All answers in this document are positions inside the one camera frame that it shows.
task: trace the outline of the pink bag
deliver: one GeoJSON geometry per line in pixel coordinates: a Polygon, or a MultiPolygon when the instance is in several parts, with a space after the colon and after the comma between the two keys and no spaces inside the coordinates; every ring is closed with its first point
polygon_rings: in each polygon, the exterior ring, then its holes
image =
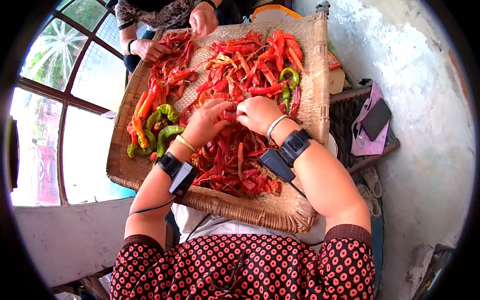
{"type": "Polygon", "coordinates": [[[387,139],[388,124],[390,121],[385,124],[380,133],[378,134],[375,141],[370,141],[370,138],[365,133],[365,130],[362,130],[360,134],[354,136],[354,132],[359,132],[361,128],[360,122],[365,118],[370,109],[372,109],[380,98],[383,98],[380,88],[374,82],[372,84],[372,92],[370,93],[370,98],[365,101],[363,104],[359,116],[355,119],[355,122],[352,124],[352,155],[362,156],[362,155],[381,155],[384,152],[385,140],[387,139]]]}

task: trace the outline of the concrete wall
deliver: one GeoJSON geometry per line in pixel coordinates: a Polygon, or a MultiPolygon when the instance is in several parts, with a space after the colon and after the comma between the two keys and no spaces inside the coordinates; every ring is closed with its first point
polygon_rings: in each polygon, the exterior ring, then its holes
{"type": "MultiPolygon", "coordinates": [[[[455,246],[474,172],[472,116],[455,50],[413,0],[329,0],[328,38],[353,83],[372,78],[401,147],[378,165],[385,219],[380,299],[410,299],[435,244],[455,246]]],[[[294,1],[302,15],[317,1],[294,1]]]]}
{"type": "Polygon", "coordinates": [[[132,201],[14,207],[25,246],[45,283],[57,286],[112,266],[132,201]]]}

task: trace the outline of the polka dot shirt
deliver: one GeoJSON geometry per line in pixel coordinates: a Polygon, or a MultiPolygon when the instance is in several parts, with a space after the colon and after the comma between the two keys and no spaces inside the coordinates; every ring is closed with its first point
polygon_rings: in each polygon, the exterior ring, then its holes
{"type": "Polygon", "coordinates": [[[349,224],[325,235],[319,253],[270,235],[197,237],[167,253],[132,235],[117,255],[110,299],[373,300],[371,235],[349,224]]]}

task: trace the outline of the person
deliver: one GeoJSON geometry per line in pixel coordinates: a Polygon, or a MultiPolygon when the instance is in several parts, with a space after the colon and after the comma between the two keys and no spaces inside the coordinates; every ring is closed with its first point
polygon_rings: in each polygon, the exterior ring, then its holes
{"type": "Polygon", "coordinates": [[[156,61],[168,50],[152,41],[159,29],[189,27],[201,36],[212,33],[218,24],[239,24],[240,11],[232,0],[118,0],[115,15],[120,34],[123,62],[132,72],[140,62],[156,61]],[[136,22],[147,25],[137,39],[136,22]]]}
{"type": "MultiPolygon", "coordinates": [[[[212,99],[190,118],[181,135],[195,149],[227,124],[217,121],[231,102],[212,99]]],[[[270,99],[256,96],[238,104],[237,121],[266,134],[282,116],[270,99]]],[[[271,137],[281,145],[300,126],[283,118],[271,137]]],[[[314,140],[294,161],[312,207],[326,219],[319,252],[290,237],[223,234],[195,237],[165,252],[166,205],[131,214],[113,266],[112,299],[373,299],[375,269],[370,214],[352,178],[314,140]]],[[[175,140],[168,148],[180,162],[192,150],[175,140]]],[[[130,212],[167,203],[170,176],[156,165],[145,178],[130,212]]]]}

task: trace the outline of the patterned blouse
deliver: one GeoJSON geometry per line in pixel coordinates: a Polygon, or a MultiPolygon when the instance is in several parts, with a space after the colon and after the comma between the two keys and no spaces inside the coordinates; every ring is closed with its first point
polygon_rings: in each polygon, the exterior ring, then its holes
{"type": "Polygon", "coordinates": [[[372,237],[343,224],[320,253],[291,238],[253,234],[197,237],[167,253],[132,235],[117,255],[110,299],[369,299],[372,237]]]}
{"type": "Polygon", "coordinates": [[[154,12],[140,10],[127,2],[119,0],[115,5],[115,15],[117,25],[122,30],[135,21],[140,21],[147,25],[147,30],[157,31],[160,28],[166,30],[182,28],[190,18],[190,13],[200,0],[167,0],[167,4],[158,0],[160,9],[154,12]]]}

